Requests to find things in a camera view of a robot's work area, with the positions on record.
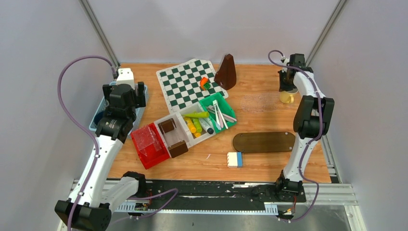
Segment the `cream mug yellow handle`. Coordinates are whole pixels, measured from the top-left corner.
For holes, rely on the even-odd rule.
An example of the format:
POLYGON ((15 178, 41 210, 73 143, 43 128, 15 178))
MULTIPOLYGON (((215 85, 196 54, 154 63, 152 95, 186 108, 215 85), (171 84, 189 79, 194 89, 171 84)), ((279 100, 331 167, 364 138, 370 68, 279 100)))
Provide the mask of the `cream mug yellow handle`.
POLYGON ((280 92, 280 101, 284 104, 292 104, 294 103, 294 96, 296 92, 292 91, 282 91, 280 92))

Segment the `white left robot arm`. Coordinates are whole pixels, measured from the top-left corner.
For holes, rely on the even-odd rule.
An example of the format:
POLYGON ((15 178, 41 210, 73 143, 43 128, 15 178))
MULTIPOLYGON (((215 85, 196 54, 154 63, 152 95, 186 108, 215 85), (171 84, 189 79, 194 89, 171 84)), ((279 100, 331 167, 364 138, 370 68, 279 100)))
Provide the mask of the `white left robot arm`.
POLYGON ((105 110, 90 137, 94 147, 86 167, 66 200, 59 200, 54 211, 69 230, 104 231, 113 212, 128 198, 147 194, 143 174, 128 171, 111 189, 104 192, 107 175, 137 118, 136 109, 145 107, 145 85, 103 85, 105 110))

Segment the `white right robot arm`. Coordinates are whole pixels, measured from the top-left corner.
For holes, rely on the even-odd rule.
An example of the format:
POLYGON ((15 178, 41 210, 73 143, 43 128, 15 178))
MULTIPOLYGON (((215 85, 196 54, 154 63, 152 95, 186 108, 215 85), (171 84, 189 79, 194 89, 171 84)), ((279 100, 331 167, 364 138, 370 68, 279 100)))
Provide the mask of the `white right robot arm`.
POLYGON ((295 143, 288 164, 276 181, 275 195, 281 201, 298 196, 304 181, 303 169, 322 136, 326 135, 334 110, 334 99, 326 97, 314 79, 311 67, 303 54, 295 53, 281 58, 279 91, 296 91, 301 101, 296 111, 293 130, 295 143))

